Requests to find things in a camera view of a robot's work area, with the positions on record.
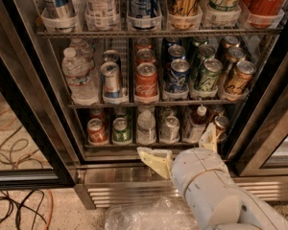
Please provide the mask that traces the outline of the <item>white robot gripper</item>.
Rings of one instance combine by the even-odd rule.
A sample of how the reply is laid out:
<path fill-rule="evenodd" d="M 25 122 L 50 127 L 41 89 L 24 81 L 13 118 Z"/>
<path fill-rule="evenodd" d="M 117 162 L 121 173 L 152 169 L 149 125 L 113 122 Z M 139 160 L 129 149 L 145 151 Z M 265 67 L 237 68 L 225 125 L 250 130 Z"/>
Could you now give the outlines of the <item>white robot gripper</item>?
<path fill-rule="evenodd" d="M 197 221 L 235 221 L 235 195 L 229 191 L 234 182 L 227 166 L 214 152 L 217 137 L 213 123 L 208 124 L 199 146 L 204 149 L 187 149 L 174 163 L 168 149 L 138 147 L 137 153 L 154 172 L 172 179 Z"/>

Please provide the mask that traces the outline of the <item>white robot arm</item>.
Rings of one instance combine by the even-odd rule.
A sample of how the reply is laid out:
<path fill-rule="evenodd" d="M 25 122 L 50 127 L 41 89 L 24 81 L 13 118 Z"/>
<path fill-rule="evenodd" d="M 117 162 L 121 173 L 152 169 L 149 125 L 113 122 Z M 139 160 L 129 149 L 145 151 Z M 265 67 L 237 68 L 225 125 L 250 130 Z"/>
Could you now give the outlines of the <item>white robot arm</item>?
<path fill-rule="evenodd" d="M 210 124 L 196 148 L 176 157 L 168 149 L 139 147 L 141 161 L 173 182 L 202 230 L 288 230 L 288 221 L 268 203 L 239 187 L 217 153 Z"/>

